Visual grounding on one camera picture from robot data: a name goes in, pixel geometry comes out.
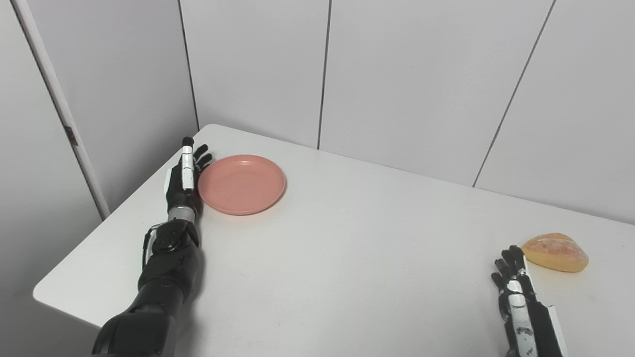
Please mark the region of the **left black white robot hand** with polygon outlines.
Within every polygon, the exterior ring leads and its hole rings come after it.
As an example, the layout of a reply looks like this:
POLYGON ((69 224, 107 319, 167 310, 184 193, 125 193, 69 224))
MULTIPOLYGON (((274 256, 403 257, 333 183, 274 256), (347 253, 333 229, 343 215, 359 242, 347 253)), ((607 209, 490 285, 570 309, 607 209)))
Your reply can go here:
POLYGON ((177 206, 187 206, 199 214, 202 211, 202 199, 198 190, 199 178, 211 164, 213 156, 208 145, 195 148, 192 136, 185 136, 178 163, 169 171, 166 181, 166 203, 170 211, 177 206))

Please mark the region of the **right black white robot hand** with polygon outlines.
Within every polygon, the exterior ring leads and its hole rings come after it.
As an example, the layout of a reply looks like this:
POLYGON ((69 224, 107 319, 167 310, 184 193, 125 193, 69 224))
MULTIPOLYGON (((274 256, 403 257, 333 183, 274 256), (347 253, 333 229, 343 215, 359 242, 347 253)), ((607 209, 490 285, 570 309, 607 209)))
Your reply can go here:
POLYGON ((501 251, 491 274, 506 338, 507 357, 567 357, 562 327, 553 305, 538 300, 522 249, 511 245, 501 251))

